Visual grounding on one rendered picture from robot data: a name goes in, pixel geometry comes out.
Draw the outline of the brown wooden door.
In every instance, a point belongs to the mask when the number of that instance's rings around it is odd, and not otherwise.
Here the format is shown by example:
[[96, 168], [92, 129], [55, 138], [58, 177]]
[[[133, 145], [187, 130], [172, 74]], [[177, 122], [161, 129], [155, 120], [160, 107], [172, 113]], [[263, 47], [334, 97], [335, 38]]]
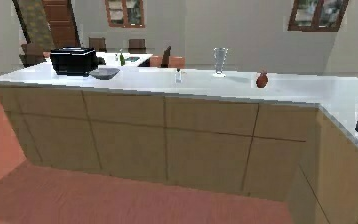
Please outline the brown wooden door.
[[71, 0], [42, 0], [54, 46], [80, 47]]

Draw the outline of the wooden kitchen counter white top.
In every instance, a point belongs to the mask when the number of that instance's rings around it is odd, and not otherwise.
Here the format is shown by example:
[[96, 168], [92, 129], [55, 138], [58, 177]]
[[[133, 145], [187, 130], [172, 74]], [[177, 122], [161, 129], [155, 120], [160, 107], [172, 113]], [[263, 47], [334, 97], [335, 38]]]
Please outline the wooden kitchen counter white top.
[[53, 168], [286, 202], [294, 224], [358, 224], [358, 78], [48, 63], [0, 76], [26, 157]]

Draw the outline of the dark brown dining chair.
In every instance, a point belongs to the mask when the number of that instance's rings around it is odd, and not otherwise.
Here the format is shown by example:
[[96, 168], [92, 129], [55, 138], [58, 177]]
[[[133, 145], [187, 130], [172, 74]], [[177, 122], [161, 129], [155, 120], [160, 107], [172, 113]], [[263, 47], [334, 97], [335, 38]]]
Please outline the dark brown dining chair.
[[106, 41], [104, 37], [100, 37], [100, 38], [89, 38], [89, 47], [90, 48], [94, 48], [96, 51], [99, 52], [106, 52], [107, 48], [106, 48]]
[[144, 39], [130, 39], [128, 44], [128, 52], [131, 54], [145, 54], [146, 46]]
[[168, 46], [163, 53], [162, 56], [162, 62], [160, 67], [161, 68], [168, 68], [169, 67], [169, 58], [170, 58], [170, 54], [171, 54], [171, 46]]

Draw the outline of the clear glass vase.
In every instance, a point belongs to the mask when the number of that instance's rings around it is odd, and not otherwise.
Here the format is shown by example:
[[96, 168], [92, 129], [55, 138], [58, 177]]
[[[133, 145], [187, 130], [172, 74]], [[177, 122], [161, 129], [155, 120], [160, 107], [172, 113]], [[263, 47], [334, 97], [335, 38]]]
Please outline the clear glass vase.
[[215, 77], [224, 77], [223, 73], [224, 63], [227, 57], [228, 49], [227, 48], [215, 48], [214, 49], [214, 58], [215, 58]]

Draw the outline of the orange brown cushioned seat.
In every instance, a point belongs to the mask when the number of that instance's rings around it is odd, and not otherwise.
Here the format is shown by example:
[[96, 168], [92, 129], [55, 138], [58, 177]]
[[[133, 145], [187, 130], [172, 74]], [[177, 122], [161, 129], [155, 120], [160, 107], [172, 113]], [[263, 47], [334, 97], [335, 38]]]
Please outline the orange brown cushioned seat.
[[[150, 57], [150, 66], [151, 67], [162, 67], [163, 57], [153, 55]], [[180, 56], [170, 56], [168, 59], [169, 68], [185, 68], [185, 58]]]

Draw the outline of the brown framed window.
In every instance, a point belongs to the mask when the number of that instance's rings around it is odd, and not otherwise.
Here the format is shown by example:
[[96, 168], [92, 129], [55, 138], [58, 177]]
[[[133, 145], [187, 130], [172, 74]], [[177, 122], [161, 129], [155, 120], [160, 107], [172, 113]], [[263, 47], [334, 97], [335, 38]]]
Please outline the brown framed window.
[[350, 0], [292, 0], [288, 31], [338, 32]]
[[144, 28], [143, 0], [105, 0], [110, 27]]

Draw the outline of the grey shallow bowl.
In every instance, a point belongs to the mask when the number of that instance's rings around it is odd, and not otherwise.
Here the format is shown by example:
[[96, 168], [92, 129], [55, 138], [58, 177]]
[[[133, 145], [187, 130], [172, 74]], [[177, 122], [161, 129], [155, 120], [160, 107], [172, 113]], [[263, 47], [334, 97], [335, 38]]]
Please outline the grey shallow bowl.
[[99, 80], [110, 80], [116, 76], [120, 70], [118, 68], [98, 68], [90, 72], [90, 75]]

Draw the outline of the red brown round pot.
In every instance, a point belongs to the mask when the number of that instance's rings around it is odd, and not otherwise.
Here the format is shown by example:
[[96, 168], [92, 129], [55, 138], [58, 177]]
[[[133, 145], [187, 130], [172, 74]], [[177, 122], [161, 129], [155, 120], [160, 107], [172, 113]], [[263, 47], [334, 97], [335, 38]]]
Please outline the red brown round pot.
[[264, 88], [268, 83], [268, 77], [266, 71], [261, 71], [256, 80], [256, 86], [258, 88]]

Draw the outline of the black toaster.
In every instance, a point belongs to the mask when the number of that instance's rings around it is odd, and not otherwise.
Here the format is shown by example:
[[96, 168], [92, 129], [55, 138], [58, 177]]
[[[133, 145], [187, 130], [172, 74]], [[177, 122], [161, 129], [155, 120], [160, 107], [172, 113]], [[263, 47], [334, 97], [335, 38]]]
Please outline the black toaster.
[[63, 47], [53, 49], [50, 59], [54, 71], [58, 75], [84, 76], [98, 68], [98, 60], [94, 48]]

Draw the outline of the white dining table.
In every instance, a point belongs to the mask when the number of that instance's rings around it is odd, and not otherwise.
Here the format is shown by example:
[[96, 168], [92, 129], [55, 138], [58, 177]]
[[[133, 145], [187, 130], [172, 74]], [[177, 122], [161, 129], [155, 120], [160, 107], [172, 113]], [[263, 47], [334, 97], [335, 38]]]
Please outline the white dining table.
[[120, 67], [121, 58], [124, 58], [126, 67], [138, 67], [148, 61], [152, 54], [131, 54], [131, 53], [105, 53], [97, 52], [98, 57], [102, 57], [108, 66]]

